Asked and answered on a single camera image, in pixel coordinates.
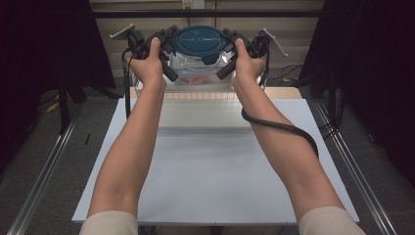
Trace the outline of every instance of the dark background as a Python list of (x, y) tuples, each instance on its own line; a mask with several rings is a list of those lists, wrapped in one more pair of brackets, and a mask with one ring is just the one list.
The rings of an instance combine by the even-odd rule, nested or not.
[[(319, 20), (300, 81), (318, 97), (334, 77), (415, 184), (413, 1), (326, 0), (323, 10), (352, 14)], [(75, 86), (114, 87), (114, 79), (87, 0), (1, 1), (0, 18), (3, 169), (29, 132), (44, 91), (57, 89), (63, 76)]]
[(310, 83), (311, 94), (320, 97), (333, 77), (414, 186), (415, 3), (326, 0), (323, 9), (350, 9), (356, 15), (319, 20), (300, 81)]
[(73, 86), (114, 87), (87, 0), (0, 2), (0, 171), (25, 139), (44, 91), (64, 76)]

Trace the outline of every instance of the white sleeve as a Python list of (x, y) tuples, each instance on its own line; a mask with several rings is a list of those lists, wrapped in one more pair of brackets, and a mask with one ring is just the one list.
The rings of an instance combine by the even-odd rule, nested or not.
[(308, 211), (299, 223), (300, 235), (363, 235), (347, 211), (336, 207), (322, 207)]
[(82, 224), (81, 235), (138, 235), (137, 218), (125, 211), (103, 211), (89, 216)]

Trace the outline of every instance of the white wall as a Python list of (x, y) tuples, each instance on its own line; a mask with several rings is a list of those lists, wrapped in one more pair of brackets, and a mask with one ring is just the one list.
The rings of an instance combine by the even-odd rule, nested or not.
[[(207, 9), (259, 9), (259, 10), (319, 10), (324, 0), (206, 0)], [(157, 9), (181, 9), (181, 1), (177, 0), (90, 0), (94, 10), (157, 10)], [(286, 65), (302, 64), (305, 60), (311, 38), (317, 24), (317, 19), (311, 18), (202, 18), (191, 19), (192, 25), (203, 24), (227, 27), (237, 30), (247, 36), (248, 39), (261, 29), (267, 28), (277, 36), (282, 47), (289, 54), (289, 58), (273, 56), (271, 67), (281, 68)], [(187, 26), (183, 19), (97, 19), (98, 28), (109, 55), (115, 77), (122, 76), (120, 65), (120, 53), (127, 47), (126, 41), (114, 41), (110, 39), (113, 34), (129, 24), (135, 24), (136, 29), (143, 32), (145, 37), (150, 36), (163, 28), (169, 28), (176, 24), (179, 28)]]

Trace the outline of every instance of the blue lid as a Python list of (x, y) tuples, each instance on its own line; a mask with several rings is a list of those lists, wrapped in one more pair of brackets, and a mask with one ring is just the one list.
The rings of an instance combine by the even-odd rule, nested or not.
[(177, 52), (200, 57), (206, 66), (216, 63), (227, 44), (217, 28), (205, 25), (185, 27), (170, 42)]

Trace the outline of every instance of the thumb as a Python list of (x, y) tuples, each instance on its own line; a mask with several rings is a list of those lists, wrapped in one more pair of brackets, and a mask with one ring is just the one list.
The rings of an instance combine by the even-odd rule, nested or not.
[(156, 37), (152, 39), (152, 44), (150, 45), (150, 55), (149, 58), (159, 58), (160, 51), (160, 40)]
[(250, 55), (247, 52), (247, 48), (245, 47), (244, 40), (241, 38), (236, 39), (235, 42), (236, 50), (238, 51), (238, 57), (249, 57)]

